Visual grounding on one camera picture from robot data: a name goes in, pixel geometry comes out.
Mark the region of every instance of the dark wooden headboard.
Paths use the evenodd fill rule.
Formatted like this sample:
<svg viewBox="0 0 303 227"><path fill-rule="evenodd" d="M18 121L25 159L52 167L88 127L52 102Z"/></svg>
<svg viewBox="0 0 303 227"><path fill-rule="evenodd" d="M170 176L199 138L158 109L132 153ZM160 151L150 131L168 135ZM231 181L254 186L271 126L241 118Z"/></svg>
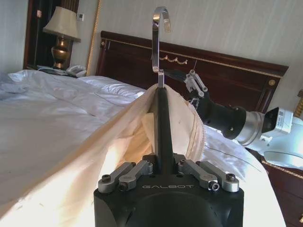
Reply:
<svg viewBox="0 0 303 227"><path fill-rule="evenodd" d="M144 89L157 83L152 71L152 41L101 32L97 76L107 76ZM265 112L288 67L186 46L160 43L160 68L188 73L194 69L208 87L211 99L222 105ZM187 97L184 83L166 77L165 83Z"/></svg>

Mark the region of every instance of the screw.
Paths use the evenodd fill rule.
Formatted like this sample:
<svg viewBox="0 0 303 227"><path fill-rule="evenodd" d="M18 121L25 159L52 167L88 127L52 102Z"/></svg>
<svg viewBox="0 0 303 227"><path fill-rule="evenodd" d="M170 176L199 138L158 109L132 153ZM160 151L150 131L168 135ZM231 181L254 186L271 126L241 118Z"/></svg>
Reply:
<svg viewBox="0 0 303 227"><path fill-rule="evenodd" d="M235 174L226 174L226 179L227 179L228 181L233 182L233 181L236 180L236 176L235 176Z"/></svg>
<svg viewBox="0 0 303 227"><path fill-rule="evenodd" d="M121 182L121 183L119 184L119 190L120 190L121 192L126 192L127 189L128 189L127 183Z"/></svg>
<svg viewBox="0 0 303 227"><path fill-rule="evenodd" d="M208 187L209 187L213 192L216 192L216 191L219 190L220 185L219 185L217 182L215 182L215 181L211 181L211 182L209 183Z"/></svg>
<svg viewBox="0 0 303 227"><path fill-rule="evenodd" d="M105 175L102 176L101 181L103 183L108 183L108 182L110 182L110 179L111 179L111 176L108 175L108 174L105 174Z"/></svg>

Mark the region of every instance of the lampshade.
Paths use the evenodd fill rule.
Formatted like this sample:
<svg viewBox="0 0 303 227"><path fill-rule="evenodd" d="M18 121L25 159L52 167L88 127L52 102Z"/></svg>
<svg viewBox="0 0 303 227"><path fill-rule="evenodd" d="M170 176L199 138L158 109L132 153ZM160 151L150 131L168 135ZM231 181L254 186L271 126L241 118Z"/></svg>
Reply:
<svg viewBox="0 0 303 227"><path fill-rule="evenodd" d="M46 33L64 36L80 42L77 30L76 13L68 9L57 6L51 20L43 28Z"/></svg>

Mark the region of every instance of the nightstand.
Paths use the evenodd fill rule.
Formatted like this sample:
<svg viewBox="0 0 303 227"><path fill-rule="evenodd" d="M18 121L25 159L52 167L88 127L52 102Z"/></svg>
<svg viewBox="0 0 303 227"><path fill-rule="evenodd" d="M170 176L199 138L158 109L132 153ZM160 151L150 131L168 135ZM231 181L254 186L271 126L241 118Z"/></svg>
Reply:
<svg viewBox="0 0 303 227"><path fill-rule="evenodd" d="M282 168L261 160L268 171L287 227L303 227L303 171Z"/></svg>

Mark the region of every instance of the cream fabric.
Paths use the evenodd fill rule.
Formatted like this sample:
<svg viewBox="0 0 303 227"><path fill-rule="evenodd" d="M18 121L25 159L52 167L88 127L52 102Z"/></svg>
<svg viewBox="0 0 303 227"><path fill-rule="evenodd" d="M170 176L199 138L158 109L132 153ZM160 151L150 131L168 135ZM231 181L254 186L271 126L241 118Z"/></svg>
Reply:
<svg viewBox="0 0 303 227"><path fill-rule="evenodd" d="M1 226L94 226L93 194L102 174L152 151L153 115L148 110L156 85L96 130L42 179L0 207ZM203 124L178 93L166 86L173 150L198 160L204 147Z"/></svg>

